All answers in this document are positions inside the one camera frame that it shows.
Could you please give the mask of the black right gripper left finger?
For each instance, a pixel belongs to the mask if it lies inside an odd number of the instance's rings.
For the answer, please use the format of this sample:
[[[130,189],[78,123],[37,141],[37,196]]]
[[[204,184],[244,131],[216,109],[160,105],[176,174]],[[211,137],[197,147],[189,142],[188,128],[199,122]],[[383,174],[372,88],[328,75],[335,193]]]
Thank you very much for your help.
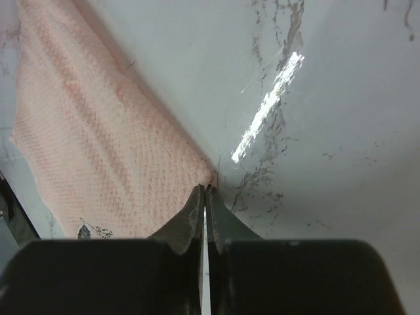
[[[204,187],[148,241],[148,314],[201,314]]]

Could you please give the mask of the light pink towel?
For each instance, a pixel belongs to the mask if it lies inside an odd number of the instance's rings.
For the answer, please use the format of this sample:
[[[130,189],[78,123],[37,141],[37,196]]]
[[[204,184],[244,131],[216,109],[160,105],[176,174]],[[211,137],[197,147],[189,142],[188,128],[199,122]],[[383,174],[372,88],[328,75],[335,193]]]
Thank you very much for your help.
[[[153,234],[210,183],[204,160],[117,66],[73,1],[19,1],[11,142],[64,235]]]

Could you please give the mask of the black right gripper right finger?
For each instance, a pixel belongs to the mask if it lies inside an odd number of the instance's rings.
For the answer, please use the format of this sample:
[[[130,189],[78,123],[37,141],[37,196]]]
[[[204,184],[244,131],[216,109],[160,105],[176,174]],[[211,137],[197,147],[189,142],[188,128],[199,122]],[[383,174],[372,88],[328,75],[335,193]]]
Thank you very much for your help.
[[[226,314],[231,309],[228,244],[262,238],[227,208],[214,186],[206,188],[205,207],[211,313]]]

